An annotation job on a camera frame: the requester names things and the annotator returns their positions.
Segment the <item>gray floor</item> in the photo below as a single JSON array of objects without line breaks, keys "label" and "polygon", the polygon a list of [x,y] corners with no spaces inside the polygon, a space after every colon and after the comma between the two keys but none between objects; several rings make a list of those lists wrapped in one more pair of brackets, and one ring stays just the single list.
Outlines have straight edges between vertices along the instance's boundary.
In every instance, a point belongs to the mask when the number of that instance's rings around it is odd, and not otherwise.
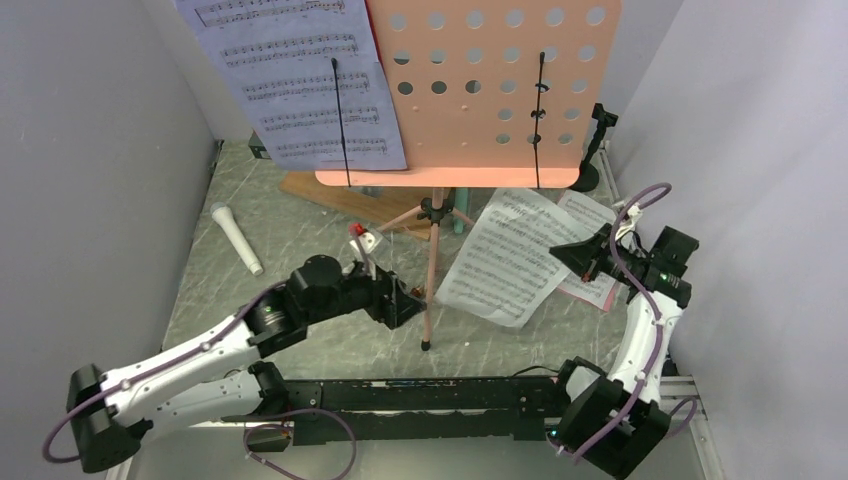
[{"label": "gray floor", "polygon": [[[284,172],[269,160],[256,160],[246,143],[226,143],[212,179],[164,347],[170,348],[223,320],[262,288],[283,280],[312,255],[329,254],[346,264],[347,215],[282,193]],[[474,189],[470,216],[476,218],[493,190]],[[543,192],[557,198],[561,191]],[[609,204],[607,186],[594,198]],[[223,231],[211,220],[214,202],[232,208],[245,237],[265,266],[254,277],[242,264]],[[445,222],[440,239],[439,276],[455,258],[466,234]],[[383,268],[407,284],[423,285],[427,242],[402,233],[387,235],[390,246],[378,252]],[[576,355],[611,366],[625,326],[625,292],[618,290],[609,313],[554,292],[524,328],[506,329],[449,307],[435,305],[433,349],[419,348],[421,321],[389,331],[364,312],[310,327],[309,338],[273,356],[287,378],[509,375],[528,365],[558,368]]]}]

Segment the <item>tripod leg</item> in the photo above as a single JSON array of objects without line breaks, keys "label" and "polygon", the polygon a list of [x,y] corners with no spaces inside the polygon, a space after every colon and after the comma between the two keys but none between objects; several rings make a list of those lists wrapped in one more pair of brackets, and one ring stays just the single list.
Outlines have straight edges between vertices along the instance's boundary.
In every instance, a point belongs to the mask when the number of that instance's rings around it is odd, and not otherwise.
[{"label": "tripod leg", "polygon": [[[433,208],[441,208],[445,198],[443,188],[433,189]],[[427,263],[427,310],[424,311],[424,334],[421,336],[421,350],[430,350],[430,337],[433,335],[433,323],[430,319],[430,307],[436,294],[436,262],[439,259],[439,224],[430,225],[430,258]]]},{"label": "tripod leg", "polygon": [[468,218],[468,216],[467,216],[467,215],[465,215],[464,213],[460,212],[459,210],[454,210],[454,211],[453,211],[453,212],[451,212],[451,213],[453,214],[453,216],[454,216],[454,217],[456,217],[456,218],[458,218],[458,219],[462,220],[462,221],[463,221],[466,225],[468,225],[469,227],[473,227],[473,226],[474,226],[474,220],[471,220],[470,218]]},{"label": "tripod leg", "polygon": [[396,218],[394,218],[393,220],[389,220],[388,222],[386,222],[386,223],[385,223],[385,224],[383,224],[383,225],[380,225],[379,227],[377,227],[377,231],[378,231],[378,232],[382,232],[382,231],[384,231],[384,230],[387,230],[387,229],[389,229],[389,228],[392,228],[392,227],[394,227],[395,225],[397,225],[398,223],[400,223],[400,222],[402,222],[402,221],[404,221],[404,220],[406,220],[406,219],[408,219],[408,218],[414,217],[415,215],[418,215],[418,214],[419,214],[419,213],[421,213],[421,212],[422,212],[422,210],[421,210],[421,205],[418,205],[417,207],[415,207],[415,208],[413,208],[412,210],[410,210],[410,211],[408,211],[408,212],[404,213],[403,215],[401,215],[401,216],[399,216],[399,217],[396,217]]}]

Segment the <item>white microphone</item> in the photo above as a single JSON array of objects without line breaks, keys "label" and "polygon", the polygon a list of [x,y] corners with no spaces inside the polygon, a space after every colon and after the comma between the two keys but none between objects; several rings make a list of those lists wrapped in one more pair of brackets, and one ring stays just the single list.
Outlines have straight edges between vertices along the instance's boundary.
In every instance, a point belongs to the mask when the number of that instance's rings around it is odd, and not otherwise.
[{"label": "white microphone", "polygon": [[212,208],[209,211],[212,213],[212,220],[215,220],[215,223],[224,229],[224,233],[227,234],[227,238],[230,239],[230,243],[233,244],[239,257],[241,257],[241,261],[244,262],[250,273],[262,275],[262,272],[265,270],[262,268],[262,264],[259,263],[259,259],[256,258],[256,254],[253,253],[253,249],[250,248],[236,221],[233,219],[233,211],[230,210],[230,207],[226,203],[216,202],[212,204]]}]

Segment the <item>paper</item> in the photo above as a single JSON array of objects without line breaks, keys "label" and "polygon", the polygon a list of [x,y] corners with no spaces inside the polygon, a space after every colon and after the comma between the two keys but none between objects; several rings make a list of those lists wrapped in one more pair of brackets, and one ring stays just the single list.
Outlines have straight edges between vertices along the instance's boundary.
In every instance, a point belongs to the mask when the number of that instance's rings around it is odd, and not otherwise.
[{"label": "paper", "polygon": [[[605,223],[615,221],[615,212],[612,209],[582,193],[566,190],[557,205],[590,230],[592,234],[597,232]],[[615,279],[605,273],[598,274],[598,278],[588,283],[572,274],[567,276],[557,288],[606,312],[609,311],[615,298],[615,285]]]},{"label": "paper", "polygon": [[352,170],[406,168],[365,0],[176,6],[277,165],[343,169],[346,152]]},{"label": "paper", "polygon": [[592,233],[536,192],[498,189],[436,299],[499,325],[521,327],[569,275],[548,249]]}]

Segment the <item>black stand rod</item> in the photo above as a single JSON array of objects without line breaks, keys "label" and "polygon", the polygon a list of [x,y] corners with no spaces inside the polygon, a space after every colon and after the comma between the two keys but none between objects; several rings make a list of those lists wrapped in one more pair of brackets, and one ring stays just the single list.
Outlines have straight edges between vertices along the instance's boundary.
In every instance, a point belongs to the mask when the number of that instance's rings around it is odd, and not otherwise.
[{"label": "black stand rod", "polygon": [[545,66],[545,52],[539,52],[539,81],[536,82],[536,110],[530,112],[530,116],[536,121],[533,129],[533,157],[536,160],[536,188],[542,188],[542,183],[539,178],[539,142],[542,141],[542,136],[539,135],[539,120],[545,118],[545,110],[541,108],[542,92],[547,92],[551,87],[542,83],[542,69]]},{"label": "black stand rod", "polygon": [[618,123],[618,115],[607,112],[604,110],[603,104],[600,103],[596,103],[595,108],[592,109],[592,118],[598,121],[595,134],[592,135],[592,141],[589,142],[589,148],[586,149],[586,156],[580,162],[580,176],[577,177],[574,185],[568,187],[575,192],[591,192],[598,187],[601,175],[590,162],[600,148],[601,142],[607,134],[607,128],[614,127]]},{"label": "black stand rod", "polygon": [[335,58],[330,59],[330,63],[333,65],[333,79],[336,82],[336,106],[339,109],[339,130],[341,131],[342,137],[342,155],[345,158],[345,174],[347,174],[347,186],[350,187],[350,165],[347,162],[347,144],[345,143],[344,138],[344,119],[342,118],[342,98],[339,93],[339,61]]}]

